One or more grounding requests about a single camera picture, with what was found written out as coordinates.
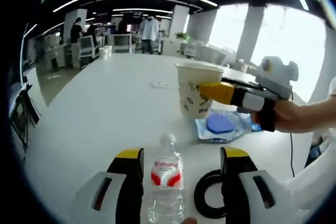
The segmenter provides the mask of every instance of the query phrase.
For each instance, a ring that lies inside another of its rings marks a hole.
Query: plastic water bottle
[[[180,224],[184,212],[183,164],[176,152],[175,136],[161,137],[160,149],[152,168],[152,198],[149,222],[155,224]]]

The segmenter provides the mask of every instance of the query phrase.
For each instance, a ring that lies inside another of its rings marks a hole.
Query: blue plastic bag
[[[236,111],[211,109],[207,118],[196,119],[195,121],[198,138],[206,143],[229,143],[244,134],[262,131],[259,125],[252,123],[250,114],[242,114]]]

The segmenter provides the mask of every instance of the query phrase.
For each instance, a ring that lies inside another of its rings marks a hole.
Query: bottle label
[[[152,184],[183,188],[182,162],[174,157],[158,157],[152,168]]]

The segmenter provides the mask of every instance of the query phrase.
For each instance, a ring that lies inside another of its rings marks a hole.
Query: window
[[[185,34],[187,32],[188,24],[189,24],[189,18],[190,15],[187,15],[187,19],[185,20],[184,27],[183,27],[183,33]]]
[[[210,34],[209,44],[237,51],[243,33],[248,4],[221,6]]]
[[[268,5],[251,62],[278,56],[284,64],[294,61],[299,80],[293,91],[308,102],[316,86],[324,59],[326,29],[322,19],[290,7]]]

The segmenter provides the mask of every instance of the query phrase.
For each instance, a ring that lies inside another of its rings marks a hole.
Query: potted plant
[[[176,39],[187,41],[188,40],[188,34],[187,33],[176,33]]]

